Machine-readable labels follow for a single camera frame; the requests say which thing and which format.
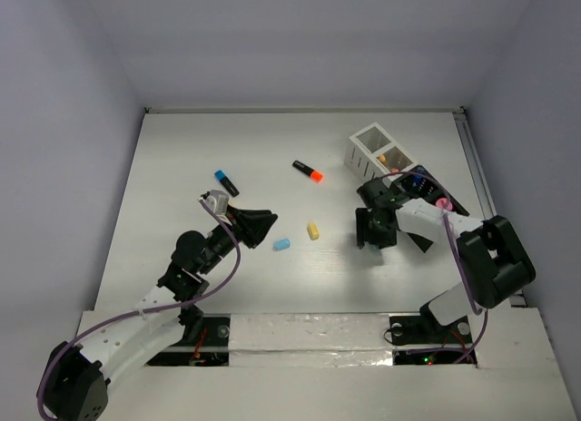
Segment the black highlighter orange cap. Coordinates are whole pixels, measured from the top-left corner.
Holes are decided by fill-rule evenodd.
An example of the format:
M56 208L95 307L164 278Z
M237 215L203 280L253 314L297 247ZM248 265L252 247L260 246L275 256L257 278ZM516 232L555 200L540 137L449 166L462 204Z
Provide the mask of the black highlighter orange cap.
M295 160L292 163L292 167L317 183L321 182L323 179L323 175L321 172L312 169L310 166L298 160Z

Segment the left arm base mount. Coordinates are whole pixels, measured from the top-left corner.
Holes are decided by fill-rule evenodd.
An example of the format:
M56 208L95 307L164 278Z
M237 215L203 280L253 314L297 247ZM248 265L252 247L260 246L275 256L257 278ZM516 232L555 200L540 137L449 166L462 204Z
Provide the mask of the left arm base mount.
M178 316L182 338L151 358L150 367L227 367L230 363L230 315L205 315L196 306Z

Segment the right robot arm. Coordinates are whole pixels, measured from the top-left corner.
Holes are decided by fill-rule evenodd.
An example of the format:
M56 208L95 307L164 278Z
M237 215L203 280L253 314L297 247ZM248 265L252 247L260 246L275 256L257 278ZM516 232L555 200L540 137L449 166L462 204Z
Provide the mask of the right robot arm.
M357 189L364 206L356 209L357 247L394 247L403 232L450 247L460 282L425 304L418 319L419 334L438 341L451 324L470 313L495 308L536 278L536 269L511 222L494 216L487 220L452 210L453 201L438 190L426 197L388 185L383 178Z

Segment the blue marker pen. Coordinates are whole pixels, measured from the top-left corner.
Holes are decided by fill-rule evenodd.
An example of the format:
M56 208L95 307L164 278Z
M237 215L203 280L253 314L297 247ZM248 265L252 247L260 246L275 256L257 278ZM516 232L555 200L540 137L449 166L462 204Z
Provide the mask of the blue marker pen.
M414 170L414 172L416 174L413 176L413 186L414 187L421 187L422 184L424 183L424 180L425 180L424 175L425 175L426 171L423 167L418 166Z

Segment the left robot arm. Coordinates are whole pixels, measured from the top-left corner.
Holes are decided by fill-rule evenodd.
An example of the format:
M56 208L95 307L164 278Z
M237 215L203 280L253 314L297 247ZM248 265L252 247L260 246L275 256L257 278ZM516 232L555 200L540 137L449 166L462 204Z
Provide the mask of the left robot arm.
M123 380L167 347L195 341L203 322L197 304L218 291L205 275L231 251L259 246L278 219L269 210L203 209L217 226L206 235L185 231L167 270L131 310L53 349L36 391L43 420L98 419Z

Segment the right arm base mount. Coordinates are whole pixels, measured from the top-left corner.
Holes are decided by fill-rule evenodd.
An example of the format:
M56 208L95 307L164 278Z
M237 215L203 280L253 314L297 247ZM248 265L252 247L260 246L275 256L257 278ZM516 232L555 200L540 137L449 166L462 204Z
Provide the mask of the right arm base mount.
M418 313L390 315L382 337L393 348L395 365L478 364L467 315L441 325L424 306Z

